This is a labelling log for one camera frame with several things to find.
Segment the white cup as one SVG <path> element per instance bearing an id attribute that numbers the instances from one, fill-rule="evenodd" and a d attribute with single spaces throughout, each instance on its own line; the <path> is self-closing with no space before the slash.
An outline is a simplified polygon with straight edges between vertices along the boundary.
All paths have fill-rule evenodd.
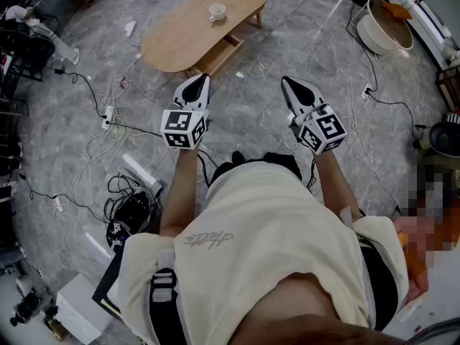
<path id="1" fill-rule="evenodd" d="M 219 22 L 226 18 L 226 7 L 223 4 L 212 4 L 208 11 L 211 22 Z"/>

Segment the black metal lantern frame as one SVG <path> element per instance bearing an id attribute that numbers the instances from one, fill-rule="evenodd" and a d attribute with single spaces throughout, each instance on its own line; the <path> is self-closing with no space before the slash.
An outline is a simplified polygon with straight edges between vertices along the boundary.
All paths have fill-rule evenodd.
<path id="1" fill-rule="evenodd" d="M 438 71 L 435 84 L 450 112 L 460 111 L 460 65 Z"/>

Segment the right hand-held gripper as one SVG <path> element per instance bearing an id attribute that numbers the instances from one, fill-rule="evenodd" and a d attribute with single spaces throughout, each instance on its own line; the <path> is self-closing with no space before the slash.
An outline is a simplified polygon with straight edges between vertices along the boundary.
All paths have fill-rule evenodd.
<path id="1" fill-rule="evenodd" d="M 322 104 L 324 96 L 316 86 L 302 78 L 283 76 L 281 88 L 288 108 L 296 115 L 289 127 L 299 143 L 321 155 L 343 142 L 348 132 L 341 117 L 329 103 Z M 314 110 L 303 114 L 303 107 Z"/>

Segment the orange cloth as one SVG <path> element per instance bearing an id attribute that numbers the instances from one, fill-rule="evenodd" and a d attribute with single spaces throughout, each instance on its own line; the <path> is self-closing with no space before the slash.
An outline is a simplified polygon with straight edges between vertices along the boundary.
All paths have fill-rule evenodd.
<path id="1" fill-rule="evenodd" d="M 384 2 L 383 7 L 395 18 L 395 19 L 412 19 L 411 13 L 402 5 Z"/>

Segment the person's neck and chin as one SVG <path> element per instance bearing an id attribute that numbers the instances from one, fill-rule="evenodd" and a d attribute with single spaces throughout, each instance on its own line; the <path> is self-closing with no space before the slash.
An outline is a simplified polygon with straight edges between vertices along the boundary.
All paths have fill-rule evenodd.
<path id="1" fill-rule="evenodd" d="M 403 340 L 339 320 L 313 274 L 291 274 L 260 299 L 228 345 L 402 345 Z"/>

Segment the dark wood cabinet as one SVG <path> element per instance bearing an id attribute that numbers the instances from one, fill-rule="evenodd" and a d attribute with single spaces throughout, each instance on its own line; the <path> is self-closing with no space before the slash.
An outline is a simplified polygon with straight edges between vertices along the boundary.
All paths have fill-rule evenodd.
<path id="1" fill-rule="evenodd" d="M 92 296 L 93 301 L 116 320 L 123 322 L 119 310 L 118 278 L 123 252 L 115 254 Z"/>

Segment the white box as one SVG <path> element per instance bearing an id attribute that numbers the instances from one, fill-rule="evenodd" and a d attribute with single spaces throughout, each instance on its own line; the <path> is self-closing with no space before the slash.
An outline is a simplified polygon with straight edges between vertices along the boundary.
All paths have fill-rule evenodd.
<path id="1" fill-rule="evenodd" d="M 57 293 L 55 318 L 84 345 L 101 336 L 112 320 L 92 299 L 95 290 L 78 274 Z"/>

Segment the person's cream shirt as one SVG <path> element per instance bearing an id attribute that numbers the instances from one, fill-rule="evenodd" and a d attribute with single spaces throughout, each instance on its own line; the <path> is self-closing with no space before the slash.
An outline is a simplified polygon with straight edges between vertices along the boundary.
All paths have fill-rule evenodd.
<path id="1" fill-rule="evenodd" d="M 383 329 L 408 292 L 403 248 L 391 220 L 352 224 L 301 185 L 212 185 L 202 213 L 176 237 L 127 239 L 119 308 L 148 345 L 173 334 L 187 345 L 227 345 L 245 315 L 291 274 L 313 274 L 339 318 Z"/>

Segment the person's right forearm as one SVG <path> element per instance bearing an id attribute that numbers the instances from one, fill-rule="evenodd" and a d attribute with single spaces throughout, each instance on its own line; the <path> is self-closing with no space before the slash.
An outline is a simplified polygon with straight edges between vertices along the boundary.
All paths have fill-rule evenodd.
<path id="1" fill-rule="evenodd" d="M 321 183 L 325 207 L 337 216 L 344 209 L 349 209 L 351 221 L 362 217 L 353 190 L 349 186 L 332 151 L 315 155 L 316 167 Z"/>

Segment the black bowl-shaped fan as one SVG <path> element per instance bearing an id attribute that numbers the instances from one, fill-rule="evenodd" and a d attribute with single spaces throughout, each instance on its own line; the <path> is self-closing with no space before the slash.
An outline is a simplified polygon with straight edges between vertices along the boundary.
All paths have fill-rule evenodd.
<path id="1" fill-rule="evenodd" d="M 439 154 L 460 158 L 460 124 L 441 121 L 431 127 L 431 147 Z"/>

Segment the wooden coffee table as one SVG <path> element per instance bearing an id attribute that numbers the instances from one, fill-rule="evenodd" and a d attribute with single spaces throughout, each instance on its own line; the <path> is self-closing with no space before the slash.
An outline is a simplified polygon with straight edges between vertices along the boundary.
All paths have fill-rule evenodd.
<path id="1" fill-rule="evenodd" d="M 195 75 L 195 65 L 219 40 L 235 35 L 235 29 L 257 18 L 261 28 L 261 11 L 266 0 L 182 0 L 159 23 L 144 35 L 141 54 L 144 61 L 165 73 Z M 226 7 L 226 18 L 211 22 L 208 8 L 212 4 Z"/>

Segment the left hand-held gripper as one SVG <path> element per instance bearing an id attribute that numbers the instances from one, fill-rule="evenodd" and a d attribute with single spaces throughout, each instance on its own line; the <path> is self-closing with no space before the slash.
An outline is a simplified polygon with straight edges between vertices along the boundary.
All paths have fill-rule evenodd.
<path id="1" fill-rule="evenodd" d="M 160 133 L 169 148 L 194 150 L 208 129 L 207 107 L 211 88 L 208 74 L 195 75 L 180 84 L 173 95 L 173 102 L 184 106 L 166 109 L 162 113 Z"/>

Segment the person's left forearm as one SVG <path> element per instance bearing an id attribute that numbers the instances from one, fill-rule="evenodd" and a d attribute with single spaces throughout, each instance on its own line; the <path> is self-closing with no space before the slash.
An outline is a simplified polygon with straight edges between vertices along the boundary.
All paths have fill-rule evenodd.
<path id="1" fill-rule="evenodd" d="M 160 219 L 160 236 L 176 237 L 195 218 L 198 147 L 182 149 Z"/>

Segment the person's black trousers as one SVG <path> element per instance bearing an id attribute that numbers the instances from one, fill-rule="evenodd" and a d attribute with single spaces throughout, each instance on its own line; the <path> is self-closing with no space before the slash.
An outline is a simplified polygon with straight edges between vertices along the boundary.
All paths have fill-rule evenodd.
<path id="1" fill-rule="evenodd" d="M 246 158 L 242 165 L 232 161 L 217 167 L 211 179 L 216 187 L 262 188 L 301 185 L 303 177 L 293 155 L 267 152 L 260 158 Z"/>

